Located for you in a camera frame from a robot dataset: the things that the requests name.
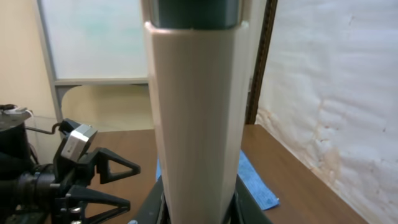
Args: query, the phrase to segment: blue cloth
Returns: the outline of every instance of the blue cloth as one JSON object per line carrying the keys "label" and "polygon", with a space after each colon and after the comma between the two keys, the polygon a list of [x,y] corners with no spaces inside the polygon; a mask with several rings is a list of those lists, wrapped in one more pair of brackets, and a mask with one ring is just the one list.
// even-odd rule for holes
{"label": "blue cloth", "polygon": [[[157,160],[156,180],[161,174],[160,163]],[[263,183],[242,150],[239,155],[238,175],[262,210],[273,208],[279,204],[278,198]]]}

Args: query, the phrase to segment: wooden table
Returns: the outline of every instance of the wooden table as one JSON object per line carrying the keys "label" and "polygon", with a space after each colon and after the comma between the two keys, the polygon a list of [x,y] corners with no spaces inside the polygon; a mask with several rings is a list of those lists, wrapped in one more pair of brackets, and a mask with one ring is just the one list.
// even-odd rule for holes
{"label": "wooden table", "polygon": [[[98,176],[92,189],[131,201],[131,210],[107,223],[127,223],[155,184],[156,145],[153,130],[98,133],[92,147],[107,147],[141,166],[141,174],[100,185]],[[265,129],[249,125],[244,129],[242,149],[261,179],[280,199],[280,205],[265,211],[274,223],[366,223],[351,207],[311,173]],[[113,172],[122,171],[113,166]],[[108,207],[92,205],[88,213]]]}

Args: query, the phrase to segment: brown tabletop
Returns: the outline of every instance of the brown tabletop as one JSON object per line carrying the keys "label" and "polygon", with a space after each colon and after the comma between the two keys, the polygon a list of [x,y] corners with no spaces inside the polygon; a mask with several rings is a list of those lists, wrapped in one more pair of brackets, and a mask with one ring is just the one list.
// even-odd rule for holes
{"label": "brown tabletop", "polygon": [[[153,130],[98,133],[92,148],[106,147],[141,166],[141,173],[124,180],[100,185],[98,176],[92,189],[131,201],[131,210],[106,223],[127,223],[155,184],[156,145]],[[265,129],[249,125],[244,129],[242,149],[266,185],[279,197],[280,205],[266,211],[274,223],[366,223]],[[111,164],[113,172],[121,166]],[[90,205],[88,215],[109,209]]]}

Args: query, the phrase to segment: beige wall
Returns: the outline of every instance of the beige wall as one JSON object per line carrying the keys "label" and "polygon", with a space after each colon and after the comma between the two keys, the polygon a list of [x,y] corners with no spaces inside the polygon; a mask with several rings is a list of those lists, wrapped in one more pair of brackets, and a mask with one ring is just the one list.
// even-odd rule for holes
{"label": "beige wall", "polygon": [[[31,0],[0,0],[0,104],[28,107],[28,126],[50,129],[56,123]],[[143,86],[80,86],[63,100],[64,117],[92,124],[100,131],[150,129],[149,94]],[[28,132],[40,162],[51,162],[58,134]]]}

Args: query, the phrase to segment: wall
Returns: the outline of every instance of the wall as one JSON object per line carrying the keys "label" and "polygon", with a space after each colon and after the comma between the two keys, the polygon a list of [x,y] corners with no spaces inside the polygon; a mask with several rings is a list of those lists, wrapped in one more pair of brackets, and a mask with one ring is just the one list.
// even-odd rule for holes
{"label": "wall", "polygon": [[[26,124],[50,129],[56,123],[49,82],[31,0],[0,0],[0,103],[28,107]],[[79,86],[63,99],[64,117],[100,131],[151,129],[149,94],[143,86]],[[58,134],[28,131],[41,163],[51,162]]]}
{"label": "wall", "polygon": [[280,0],[257,123],[369,223],[398,223],[398,4]]}

